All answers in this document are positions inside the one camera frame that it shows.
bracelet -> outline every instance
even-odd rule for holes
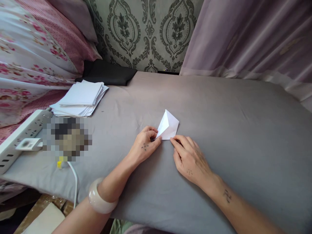
[[[115,207],[117,206],[118,200],[113,203],[109,203],[109,202],[104,201],[100,197],[97,189],[98,189],[99,183],[101,183],[103,179],[104,178],[98,178],[91,184],[89,188],[88,198],[89,198],[89,202],[91,206],[96,212],[101,213],[101,214],[108,214],[115,209]]]

hand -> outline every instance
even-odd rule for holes
[[[137,136],[130,149],[129,156],[140,164],[145,161],[157,149],[162,142],[162,137],[158,137],[154,142],[151,138],[157,136],[158,130],[151,126],[146,126]]]
[[[190,182],[203,189],[214,174],[198,144],[189,136],[185,137],[180,135],[170,138],[170,141],[175,148],[173,158],[178,171]]]

pink floral blanket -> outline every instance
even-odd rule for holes
[[[0,144],[81,77],[94,44],[46,0],[0,3]]]

damask wallpaper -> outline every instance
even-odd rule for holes
[[[84,0],[104,60],[179,72],[203,0]]]

gray surface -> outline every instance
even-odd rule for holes
[[[137,72],[112,86],[91,118],[93,146],[73,165],[79,201],[127,154],[165,109],[178,134],[195,139],[211,168],[287,233],[311,233],[312,114],[278,85],[227,78]],[[213,202],[176,170],[163,141],[131,175],[113,217],[175,233],[233,233]],[[20,156],[1,178],[73,200],[71,170],[43,153]]]

